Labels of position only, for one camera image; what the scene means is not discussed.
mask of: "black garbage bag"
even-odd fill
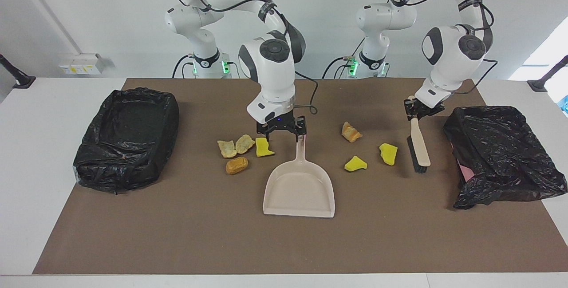
[[[73,167],[79,185],[121,193],[158,180],[179,123],[176,98],[149,88],[113,91],[79,146]]]
[[[456,108],[444,125],[460,169],[454,208],[537,201],[566,193],[566,178],[517,108]]]

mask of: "sponge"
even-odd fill
[[[256,138],[254,141],[256,142],[256,157],[276,154],[271,150],[268,150],[268,141],[266,141],[266,138]]]
[[[381,157],[387,165],[394,166],[394,159],[396,158],[396,151],[398,147],[389,144],[382,144],[379,146],[381,150]]]
[[[363,162],[363,160],[357,156],[353,156],[353,158],[345,164],[346,171],[356,171],[359,169],[367,169],[367,163]]]

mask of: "brush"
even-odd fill
[[[412,156],[414,171],[419,174],[426,173],[426,170],[430,167],[430,156],[428,156],[426,143],[424,143],[424,137],[418,125],[418,118],[410,120],[410,136],[406,141],[410,149],[410,156]]]

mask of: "electrical outlet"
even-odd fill
[[[105,65],[99,54],[80,54],[64,57],[59,68],[66,75],[101,75]]]

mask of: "white table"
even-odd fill
[[[259,276],[31,276],[75,184],[71,163],[101,102],[124,79],[38,78],[0,104],[0,287],[416,287],[566,288],[553,274],[337,274]],[[568,118],[524,82],[487,80],[488,105],[517,107],[558,170],[568,173]],[[545,207],[568,243],[568,196]]]

